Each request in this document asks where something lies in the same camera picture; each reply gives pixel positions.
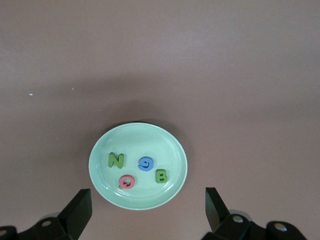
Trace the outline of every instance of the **foam letter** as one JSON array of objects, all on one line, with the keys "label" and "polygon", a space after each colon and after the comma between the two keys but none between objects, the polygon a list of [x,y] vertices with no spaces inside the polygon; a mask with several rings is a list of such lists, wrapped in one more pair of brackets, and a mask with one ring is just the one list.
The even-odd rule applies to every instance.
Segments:
[{"label": "foam letter", "polygon": [[154,167],[154,160],[149,156],[143,156],[139,160],[138,167],[140,170],[148,172]]},{"label": "foam letter", "polygon": [[120,189],[132,189],[135,186],[135,178],[131,175],[123,175],[120,178]]},{"label": "foam letter", "polygon": [[124,166],[124,159],[125,155],[123,155],[123,153],[119,154],[119,157],[117,157],[113,152],[110,152],[108,167],[112,168],[114,165],[116,165],[119,169],[122,169]]},{"label": "foam letter", "polygon": [[164,169],[157,169],[155,171],[155,181],[157,184],[164,184],[168,181],[167,172]]}]

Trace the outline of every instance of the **light green plate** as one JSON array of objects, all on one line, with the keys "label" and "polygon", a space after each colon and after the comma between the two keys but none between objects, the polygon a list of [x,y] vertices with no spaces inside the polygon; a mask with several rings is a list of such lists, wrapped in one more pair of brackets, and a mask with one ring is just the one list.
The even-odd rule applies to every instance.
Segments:
[{"label": "light green plate", "polygon": [[[108,166],[109,154],[124,154],[123,167]],[[139,169],[139,160],[150,157],[150,171]],[[166,171],[167,181],[156,182],[156,170]],[[89,173],[94,187],[109,202],[131,210],[159,207],[171,200],[187,177],[187,157],[178,140],[161,127],[134,122],[117,126],[104,134],[92,149]],[[120,189],[120,178],[131,175],[132,188]]]}]

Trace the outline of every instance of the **letter b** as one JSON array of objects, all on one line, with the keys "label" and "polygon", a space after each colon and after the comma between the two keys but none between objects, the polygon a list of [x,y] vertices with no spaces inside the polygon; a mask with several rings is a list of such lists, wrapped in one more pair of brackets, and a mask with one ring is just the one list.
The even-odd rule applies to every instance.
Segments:
[{"label": "letter b", "polygon": [[157,169],[155,171],[155,181],[157,184],[164,184],[168,181],[167,172],[164,169]]}]

